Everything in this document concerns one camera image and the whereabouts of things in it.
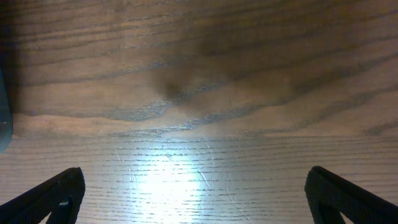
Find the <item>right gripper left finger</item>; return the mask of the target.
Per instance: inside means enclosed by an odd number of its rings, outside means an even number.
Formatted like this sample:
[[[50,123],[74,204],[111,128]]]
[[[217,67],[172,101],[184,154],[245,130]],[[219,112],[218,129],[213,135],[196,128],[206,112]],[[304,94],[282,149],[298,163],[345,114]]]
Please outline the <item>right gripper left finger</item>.
[[[76,223],[85,194],[79,167],[71,167],[1,205],[1,223]]]

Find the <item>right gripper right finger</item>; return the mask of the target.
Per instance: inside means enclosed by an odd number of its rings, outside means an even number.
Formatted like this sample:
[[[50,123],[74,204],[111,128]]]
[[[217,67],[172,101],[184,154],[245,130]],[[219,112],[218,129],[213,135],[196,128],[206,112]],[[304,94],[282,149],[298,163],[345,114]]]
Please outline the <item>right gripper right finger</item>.
[[[305,194],[315,224],[397,223],[397,205],[324,169],[314,166],[305,183]]]

